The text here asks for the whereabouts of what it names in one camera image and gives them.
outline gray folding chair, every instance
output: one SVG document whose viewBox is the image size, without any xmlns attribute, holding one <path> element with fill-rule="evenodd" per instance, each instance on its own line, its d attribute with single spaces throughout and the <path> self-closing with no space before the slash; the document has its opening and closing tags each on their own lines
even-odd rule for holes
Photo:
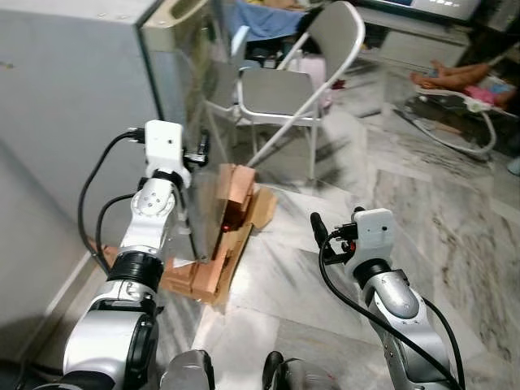
<svg viewBox="0 0 520 390">
<path fill-rule="evenodd" d="M 289 61 L 305 41 L 312 37 L 326 62 L 326 81 L 313 89 L 309 75 L 285 71 Z M 310 171 L 314 178 L 317 128 L 320 124 L 319 97 L 345 73 L 358 56 L 365 38 L 365 24 L 348 2 L 326 6 L 296 42 L 285 60 L 273 69 L 246 69 L 238 81 L 238 102 L 244 118 L 251 122 L 255 165 L 293 126 L 310 127 Z M 255 123 L 281 124 L 282 127 L 258 150 Z"/>
</svg>

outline pink object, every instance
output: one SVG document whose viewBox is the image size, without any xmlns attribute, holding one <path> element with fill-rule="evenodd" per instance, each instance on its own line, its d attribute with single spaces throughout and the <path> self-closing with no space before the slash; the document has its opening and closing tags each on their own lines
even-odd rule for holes
<svg viewBox="0 0 520 390">
<path fill-rule="evenodd" d="M 325 59 L 321 55 L 308 54 L 303 58 L 296 58 L 291 61 L 289 71 L 307 73 L 314 91 L 321 87 L 325 82 L 327 73 Z M 326 89 L 319 98 L 319 105 L 327 108 L 332 104 L 332 91 Z"/>
<path fill-rule="evenodd" d="M 480 100 L 481 102 L 488 103 L 488 104 L 495 104 L 495 94 L 488 89 L 475 87 L 474 85 L 471 85 L 469 87 L 466 87 L 464 89 L 464 93 L 473 99 Z"/>
</svg>

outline electrical cord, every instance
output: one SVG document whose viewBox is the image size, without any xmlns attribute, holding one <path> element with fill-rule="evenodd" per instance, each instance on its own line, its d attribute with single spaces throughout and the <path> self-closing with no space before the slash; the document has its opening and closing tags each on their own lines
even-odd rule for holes
<svg viewBox="0 0 520 390">
<path fill-rule="evenodd" d="M 25 387 L 25 370 L 27 368 L 27 362 L 23 361 L 19 367 L 19 374 L 16 380 L 15 390 L 23 390 Z"/>
<path fill-rule="evenodd" d="M 99 259 L 102 261 L 102 262 L 105 262 L 106 264 L 108 264 L 108 262 L 106 261 L 105 259 L 105 255 L 103 253 L 103 248 L 102 248 L 102 240 L 101 240 L 101 233 L 102 233 L 102 227 L 103 227 L 103 219 L 105 218 L 105 214 L 106 214 L 106 211 L 112 206 L 114 205 L 115 203 L 119 202 L 119 201 L 123 201 L 125 199 L 130 199 L 132 198 L 133 196 L 135 195 L 135 193 L 128 193 L 126 195 L 122 195 L 120 197 L 115 197 L 113 199 L 110 199 L 102 208 L 101 208 L 101 211 L 99 212 L 99 216 L 97 217 L 97 223 L 96 223 L 96 236 L 95 236 L 95 241 L 96 241 L 96 250 L 97 250 L 97 255 L 99 257 Z"/>
<path fill-rule="evenodd" d="M 435 315 L 439 318 L 441 321 L 444 329 L 446 330 L 446 333 L 448 333 L 449 342 L 452 345 L 453 349 L 453 355 L 455 356 L 455 365 L 457 366 L 457 377 L 458 377 L 458 383 L 461 386 L 461 388 L 466 388 L 466 379 L 464 378 L 464 368 L 462 367 L 462 357 L 461 357 L 461 351 L 458 348 L 457 338 L 455 337 L 455 334 L 453 333 L 452 328 L 449 326 L 448 320 L 445 318 L 445 316 L 442 314 L 442 312 L 435 306 L 433 303 L 428 301 L 425 297 L 422 297 L 424 300 L 424 303 L 426 306 L 428 306 L 431 311 L 435 313 Z"/>
<path fill-rule="evenodd" d="M 124 140 L 126 138 L 134 138 L 137 141 L 139 141 L 139 136 L 142 137 L 141 132 L 139 130 L 136 131 L 130 131 L 130 132 L 124 132 L 123 134 L 118 135 L 116 138 L 114 138 L 110 144 L 105 148 L 103 151 L 101 157 L 97 161 L 96 165 L 94 166 L 94 169 L 90 172 L 89 177 L 84 182 L 83 188 L 81 189 L 80 198 L 78 200 L 78 230 L 80 232 L 81 240 L 83 241 L 84 246 L 87 248 L 87 250 L 90 252 L 90 255 L 92 258 L 96 261 L 96 263 L 101 267 L 101 269 L 105 272 L 105 274 L 108 275 L 110 271 L 110 267 L 108 266 L 108 263 L 106 262 L 105 258 L 100 258 L 98 252 L 93 248 L 93 246 L 89 242 L 89 237 L 87 236 L 87 233 L 85 231 L 85 221 L 84 221 L 84 208 L 85 208 L 85 195 L 89 189 L 90 184 L 92 183 L 92 180 L 94 176 L 98 173 L 99 168 L 105 161 L 106 156 L 110 153 L 111 149 L 117 144 L 119 141 Z"/>
<path fill-rule="evenodd" d="M 401 332 L 397 331 L 378 317 L 376 317 L 374 314 L 372 314 L 370 311 L 363 309 L 360 305 L 358 305 L 356 302 L 345 296 L 340 290 L 336 288 L 336 286 L 332 283 L 331 279 L 329 278 L 327 274 L 327 270 L 325 269 L 325 259 L 323 258 L 323 251 L 325 250 L 327 244 L 329 241 L 335 237 L 335 234 L 329 234 L 327 239 L 322 243 L 320 249 L 319 249 L 319 270 L 322 274 L 323 281 L 329 287 L 329 289 L 336 295 L 343 303 L 345 303 L 347 306 L 350 306 L 352 309 L 356 310 L 359 314 L 364 315 L 367 317 L 371 322 L 375 323 L 379 327 L 383 328 L 385 331 L 390 333 L 392 336 L 396 337 L 398 340 L 402 341 L 406 345 L 408 345 L 414 352 L 419 354 L 422 358 L 424 358 L 427 362 L 429 362 L 432 366 L 434 366 L 444 377 L 448 382 L 453 386 L 454 389 L 457 390 L 465 390 L 455 378 L 451 375 L 449 370 L 447 370 L 442 364 L 440 364 L 434 357 L 432 357 L 428 352 L 426 352 L 424 349 L 419 347 L 417 344 L 415 344 L 412 340 L 410 340 L 408 337 L 403 335 Z"/>
</svg>

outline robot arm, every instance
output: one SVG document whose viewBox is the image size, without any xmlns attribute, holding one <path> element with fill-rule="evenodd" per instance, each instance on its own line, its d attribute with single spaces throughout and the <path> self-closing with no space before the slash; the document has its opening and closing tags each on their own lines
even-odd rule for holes
<svg viewBox="0 0 520 390">
<path fill-rule="evenodd" d="M 170 230 L 189 229 L 180 194 L 191 176 L 181 142 L 180 125 L 157 120 L 146 124 L 147 179 L 132 199 L 132 222 L 106 282 L 69 337 L 62 380 L 45 389 L 158 387 L 155 365 L 150 364 L 158 340 L 158 284 Z"/>
<path fill-rule="evenodd" d="M 328 237 L 319 215 L 311 216 L 314 234 L 322 247 Z M 428 321 L 424 300 L 408 283 L 402 270 L 392 270 L 394 220 L 385 209 L 358 208 L 352 223 L 337 227 L 332 233 L 343 241 L 344 253 L 335 254 L 330 245 L 324 263 L 342 262 L 349 279 L 362 289 L 362 299 L 378 319 L 399 331 L 430 354 L 449 372 L 449 359 L 439 335 Z M 377 323 L 370 321 L 384 347 L 388 370 L 396 389 L 451 389 L 453 385 L 430 362 L 407 344 L 398 340 Z"/>
</svg>

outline person's legs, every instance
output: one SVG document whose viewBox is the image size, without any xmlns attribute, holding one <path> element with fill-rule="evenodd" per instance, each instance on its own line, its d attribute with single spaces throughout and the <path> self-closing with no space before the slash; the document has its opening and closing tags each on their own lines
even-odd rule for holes
<svg viewBox="0 0 520 390">
<path fill-rule="evenodd" d="M 465 87 L 478 84 L 489 73 L 489 66 L 486 63 L 471 65 L 469 68 L 469 71 L 441 77 L 425 77 L 413 72 L 410 79 L 425 89 L 438 88 L 463 92 Z"/>
<path fill-rule="evenodd" d="M 474 65 L 466 65 L 465 67 L 445 67 L 442 63 L 434 59 L 431 61 L 431 64 L 439 73 L 439 77 L 473 72 L 486 72 L 487 75 L 490 70 L 489 65 L 486 63 L 476 63 Z"/>
</svg>

